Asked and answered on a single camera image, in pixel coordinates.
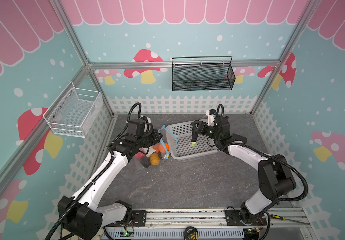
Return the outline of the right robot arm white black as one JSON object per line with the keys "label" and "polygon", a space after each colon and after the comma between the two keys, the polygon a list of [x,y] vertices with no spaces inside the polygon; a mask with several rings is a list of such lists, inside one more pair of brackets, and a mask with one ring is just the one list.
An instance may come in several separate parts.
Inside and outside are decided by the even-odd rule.
{"label": "right robot arm white black", "polygon": [[259,189],[240,207],[240,220],[251,225],[260,214],[280,202],[297,202],[304,199],[309,186],[306,178],[282,155],[265,154],[247,145],[247,138],[232,134],[228,117],[215,114],[212,123],[192,122],[192,145],[199,135],[214,141],[217,150],[236,157],[258,172]]}

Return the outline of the black long food stick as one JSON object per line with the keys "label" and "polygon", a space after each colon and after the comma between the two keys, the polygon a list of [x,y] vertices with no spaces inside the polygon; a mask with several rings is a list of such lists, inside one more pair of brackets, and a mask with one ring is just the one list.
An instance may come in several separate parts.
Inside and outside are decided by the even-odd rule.
{"label": "black long food stick", "polygon": [[197,139],[198,139],[198,132],[196,132],[195,130],[192,131],[192,140],[191,140],[191,146],[194,147],[197,143]]}

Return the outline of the clear zip top bag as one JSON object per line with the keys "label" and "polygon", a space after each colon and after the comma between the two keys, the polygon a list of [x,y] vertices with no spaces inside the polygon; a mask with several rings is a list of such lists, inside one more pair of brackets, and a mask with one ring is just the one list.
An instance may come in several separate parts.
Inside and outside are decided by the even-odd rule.
{"label": "clear zip top bag", "polygon": [[[160,157],[160,163],[164,160],[172,159],[172,152],[173,150],[177,147],[178,145],[178,139],[177,137],[173,134],[172,130],[168,130],[166,125],[163,125],[161,129],[158,130],[160,134],[162,134],[162,137],[160,141],[148,148],[140,148],[138,152],[143,152],[146,157],[150,158],[152,153],[158,153]],[[161,143],[167,143],[169,145],[169,151],[167,153],[162,153],[159,151],[159,145]],[[141,170],[144,167],[140,164],[139,160],[137,160],[135,157],[135,167],[137,170]]]}

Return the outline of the dark food piece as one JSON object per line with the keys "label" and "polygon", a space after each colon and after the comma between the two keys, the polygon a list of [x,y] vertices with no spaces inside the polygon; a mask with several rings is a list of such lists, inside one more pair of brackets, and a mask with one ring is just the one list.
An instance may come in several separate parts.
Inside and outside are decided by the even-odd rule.
{"label": "dark food piece", "polygon": [[139,162],[144,168],[149,168],[151,166],[150,159],[146,156],[142,157]]}

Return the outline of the white plastic basket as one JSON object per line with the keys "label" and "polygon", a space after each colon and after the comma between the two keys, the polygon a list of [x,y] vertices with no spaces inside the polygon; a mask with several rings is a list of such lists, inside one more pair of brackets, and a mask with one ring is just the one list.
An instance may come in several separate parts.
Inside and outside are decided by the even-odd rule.
{"label": "white plastic basket", "polygon": [[217,153],[212,139],[198,135],[196,144],[192,146],[191,121],[168,125],[166,129],[167,144],[170,147],[170,156],[178,161],[203,157]]}

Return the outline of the yellow food piece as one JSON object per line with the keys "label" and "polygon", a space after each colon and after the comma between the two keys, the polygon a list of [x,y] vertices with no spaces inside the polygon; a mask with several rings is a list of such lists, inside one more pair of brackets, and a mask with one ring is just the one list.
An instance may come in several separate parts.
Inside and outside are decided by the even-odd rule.
{"label": "yellow food piece", "polygon": [[150,164],[151,164],[152,166],[157,166],[157,165],[159,165],[159,163],[160,163],[160,157],[159,157],[158,153],[152,153],[151,156],[150,156],[150,158],[149,158],[149,161],[150,161]]}

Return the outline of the orange tangerine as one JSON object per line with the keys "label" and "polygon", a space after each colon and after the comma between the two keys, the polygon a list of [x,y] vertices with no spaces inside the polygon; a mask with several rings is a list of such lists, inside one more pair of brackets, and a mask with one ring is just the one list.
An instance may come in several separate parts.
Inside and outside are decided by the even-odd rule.
{"label": "orange tangerine", "polygon": [[167,143],[161,143],[159,145],[159,151],[162,153],[167,153],[169,151],[169,145]]}

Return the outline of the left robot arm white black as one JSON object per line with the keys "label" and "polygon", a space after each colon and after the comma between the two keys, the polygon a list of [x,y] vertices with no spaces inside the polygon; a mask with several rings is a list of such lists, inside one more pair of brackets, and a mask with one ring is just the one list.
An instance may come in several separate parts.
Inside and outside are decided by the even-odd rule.
{"label": "left robot arm white black", "polygon": [[134,109],[138,109],[137,117],[127,117],[123,130],[106,146],[108,154],[100,167],[72,197],[62,197],[58,202],[59,218],[46,235],[47,240],[58,228],[69,232],[63,237],[65,240],[74,236],[92,240],[109,224],[126,225],[131,222],[131,205],[121,201],[106,207],[98,205],[117,174],[139,150],[148,150],[162,139],[162,134],[154,129],[150,119],[141,114],[141,103],[135,103],[129,112]]}

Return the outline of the pink food ball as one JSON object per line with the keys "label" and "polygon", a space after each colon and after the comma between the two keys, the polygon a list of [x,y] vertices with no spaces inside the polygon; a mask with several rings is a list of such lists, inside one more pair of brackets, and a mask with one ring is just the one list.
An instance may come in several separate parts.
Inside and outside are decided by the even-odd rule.
{"label": "pink food ball", "polygon": [[138,153],[135,154],[135,158],[137,160],[140,160],[143,157],[145,157],[145,154],[143,152],[138,152]]}

